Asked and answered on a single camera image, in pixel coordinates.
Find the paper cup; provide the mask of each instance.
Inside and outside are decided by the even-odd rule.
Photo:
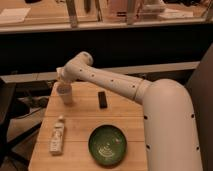
[[[73,102],[72,87],[70,84],[59,84],[56,91],[64,104],[71,104]]]

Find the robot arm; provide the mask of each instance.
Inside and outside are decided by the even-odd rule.
[[[139,104],[142,103],[143,92],[150,84],[149,81],[95,69],[90,67],[92,63],[92,56],[87,52],[81,52],[64,67],[57,69],[59,79],[65,82],[73,82],[76,79],[88,81]]]
[[[179,83],[155,82],[91,67],[87,52],[79,53],[58,76],[65,82],[92,82],[139,104],[143,102],[144,134],[149,171],[202,171],[197,127],[191,98]]]

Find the white bottle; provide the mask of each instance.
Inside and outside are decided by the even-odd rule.
[[[52,137],[50,140],[50,153],[52,155],[62,154],[63,134],[64,134],[64,117],[59,116],[58,121],[54,125]]]

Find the wooden tabletop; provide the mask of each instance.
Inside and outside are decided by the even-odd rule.
[[[88,150],[92,131],[100,125],[111,124],[120,128],[127,138],[127,153],[113,171],[147,171],[144,144],[142,107],[113,92],[88,82],[72,83],[74,102],[64,105],[56,93],[55,83],[35,144],[29,171],[103,171]],[[105,91],[108,107],[99,108],[98,92]],[[65,116],[63,154],[49,153],[54,123]]]

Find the chair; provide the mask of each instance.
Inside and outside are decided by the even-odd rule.
[[[213,44],[189,78],[188,89],[196,114],[203,170],[213,170]]]
[[[38,123],[11,141],[7,140],[10,120],[17,116],[23,116],[30,111],[25,103],[16,98],[16,85],[16,83],[5,83],[0,79],[0,167],[6,156],[28,166],[29,161],[12,149],[41,126],[41,123]]]

